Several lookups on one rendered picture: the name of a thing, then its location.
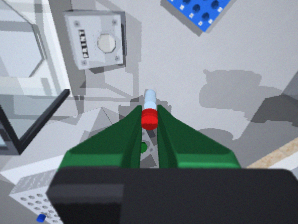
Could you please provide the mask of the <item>white analytical balance with glass draft shield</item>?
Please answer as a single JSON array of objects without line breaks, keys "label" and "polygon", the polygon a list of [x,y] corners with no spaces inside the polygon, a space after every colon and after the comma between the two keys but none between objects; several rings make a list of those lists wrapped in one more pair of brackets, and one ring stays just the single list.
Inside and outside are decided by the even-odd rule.
[{"label": "white analytical balance with glass draft shield", "polygon": [[84,69],[121,64],[123,55],[125,11],[0,0],[0,155],[23,153],[86,80]]}]

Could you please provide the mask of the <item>blue tube rack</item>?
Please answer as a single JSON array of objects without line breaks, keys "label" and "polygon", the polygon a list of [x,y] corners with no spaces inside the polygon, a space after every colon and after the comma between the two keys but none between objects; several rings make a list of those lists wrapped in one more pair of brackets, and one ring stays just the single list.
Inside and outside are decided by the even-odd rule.
[{"label": "blue tube rack", "polygon": [[167,1],[205,32],[230,0]]}]

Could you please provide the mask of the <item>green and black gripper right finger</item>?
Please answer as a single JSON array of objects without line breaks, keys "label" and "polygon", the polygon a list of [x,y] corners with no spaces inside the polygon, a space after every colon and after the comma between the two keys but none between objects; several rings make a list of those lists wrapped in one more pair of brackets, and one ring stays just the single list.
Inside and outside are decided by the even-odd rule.
[{"label": "green and black gripper right finger", "polygon": [[157,105],[159,168],[241,168],[234,152]]}]

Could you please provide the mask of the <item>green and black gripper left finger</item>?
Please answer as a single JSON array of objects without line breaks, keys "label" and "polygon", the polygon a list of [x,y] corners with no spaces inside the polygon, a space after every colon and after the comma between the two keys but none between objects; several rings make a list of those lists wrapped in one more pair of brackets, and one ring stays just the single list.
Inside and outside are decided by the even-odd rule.
[{"label": "green and black gripper left finger", "polygon": [[141,117],[142,105],[138,105],[122,120],[67,150],[58,169],[65,166],[140,168]]}]

